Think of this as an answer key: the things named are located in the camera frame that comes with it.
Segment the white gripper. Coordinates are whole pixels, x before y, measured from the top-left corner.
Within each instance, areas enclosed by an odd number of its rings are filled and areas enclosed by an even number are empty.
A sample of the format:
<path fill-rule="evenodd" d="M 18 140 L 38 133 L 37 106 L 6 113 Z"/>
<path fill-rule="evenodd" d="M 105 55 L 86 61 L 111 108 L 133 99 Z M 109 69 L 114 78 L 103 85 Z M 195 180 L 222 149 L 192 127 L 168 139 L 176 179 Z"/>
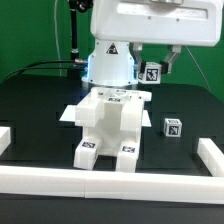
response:
<path fill-rule="evenodd" d="M 170 74 L 181 45 L 215 46 L 220 40 L 223 0 L 94 0 L 91 33 L 101 40 L 133 44 L 136 71 L 145 72 L 142 43 L 166 44 L 162 74 Z"/>

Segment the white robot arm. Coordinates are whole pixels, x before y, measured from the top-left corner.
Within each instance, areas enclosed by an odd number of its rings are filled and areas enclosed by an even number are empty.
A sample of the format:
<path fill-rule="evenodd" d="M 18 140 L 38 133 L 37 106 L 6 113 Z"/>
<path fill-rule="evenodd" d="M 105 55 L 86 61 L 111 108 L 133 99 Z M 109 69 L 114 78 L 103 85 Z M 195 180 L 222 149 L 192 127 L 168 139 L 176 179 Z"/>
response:
<path fill-rule="evenodd" d="M 94 0 L 95 49 L 84 82 L 102 86 L 158 83 L 181 48 L 214 46 L 220 39 L 224 0 Z M 144 44 L 171 47 L 160 64 L 144 62 Z"/>

